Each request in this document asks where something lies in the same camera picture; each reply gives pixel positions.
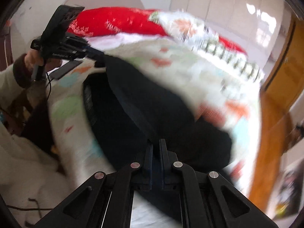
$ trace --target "poster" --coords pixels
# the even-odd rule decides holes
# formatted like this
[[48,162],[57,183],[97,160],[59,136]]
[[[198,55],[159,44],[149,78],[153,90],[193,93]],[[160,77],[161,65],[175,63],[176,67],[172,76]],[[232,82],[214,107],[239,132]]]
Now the poster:
[[304,176],[304,160],[288,169],[283,176],[277,196],[275,218],[281,219],[297,214],[300,210]]

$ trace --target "black cloth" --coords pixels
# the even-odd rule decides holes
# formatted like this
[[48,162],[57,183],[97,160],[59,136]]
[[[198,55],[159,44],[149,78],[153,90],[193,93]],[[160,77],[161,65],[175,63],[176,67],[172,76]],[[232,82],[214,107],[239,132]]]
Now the black cloth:
[[[116,170],[133,162],[147,141],[167,148],[180,161],[207,173],[230,160],[231,139],[200,118],[195,122],[183,101],[149,80],[129,63],[104,56],[106,73],[91,74],[84,82],[84,102],[92,131],[105,156]],[[168,216],[180,221],[179,196],[161,191],[158,158],[153,160],[152,191],[139,192]]]
[[20,136],[29,139],[44,152],[54,156],[51,153],[54,138],[47,106],[48,101],[45,98],[35,107]]
[[153,144],[165,139],[168,150],[201,172],[228,165],[232,141],[226,132],[202,117],[195,122],[179,96],[151,81],[131,64],[117,57],[104,57],[111,90]]

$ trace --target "metal pivot screw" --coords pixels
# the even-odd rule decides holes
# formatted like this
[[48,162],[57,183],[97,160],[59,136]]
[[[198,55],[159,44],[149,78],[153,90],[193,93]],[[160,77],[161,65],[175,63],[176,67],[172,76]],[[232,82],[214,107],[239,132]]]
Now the metal pivot screw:
[[180,168],[180,167],[183,166],[183,163],[182,163],[182,162],[179,162],[179,161],[175,161],[175,162],[173,163],[173,166],[176,167],[176,168]]
[[217,177],[219,176],[219,174],[218,174],[216,171],[211,171],[211,172],[209,173],[209,176],[210,176],[211,178],[217,178]]
[[140,166],[140,163],[134,162],[131,164],[131,168],[136,169]]
[[102,179],[105,175],[102,172],[97,172],[95,173],[94,177],[96,179]]

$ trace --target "person's arm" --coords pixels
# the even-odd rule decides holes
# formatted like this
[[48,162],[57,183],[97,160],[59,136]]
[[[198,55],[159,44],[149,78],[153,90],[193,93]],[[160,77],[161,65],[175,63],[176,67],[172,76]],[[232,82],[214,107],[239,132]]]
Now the person's arm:
[[[0,107],[6,109],[18,97],[24,88],[31,85],[31,75],[35,65],[43,65],[43,60],[36,50],[29,50],[20,56],[14,64],[0,72]],[[46,71],[61,66],[61,60],[50,59]]]

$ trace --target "floral pillow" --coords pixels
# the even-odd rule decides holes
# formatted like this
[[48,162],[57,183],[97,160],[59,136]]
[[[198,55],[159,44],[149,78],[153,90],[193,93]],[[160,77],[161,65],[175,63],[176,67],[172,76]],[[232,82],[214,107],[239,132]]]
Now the floral pillow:
[[206,38],[218,40],[218,34],[205,26],[205,22],[182,11],[155,11],[150,15],[150,21],[160,24],[165,32],[175,39],[195,45]]

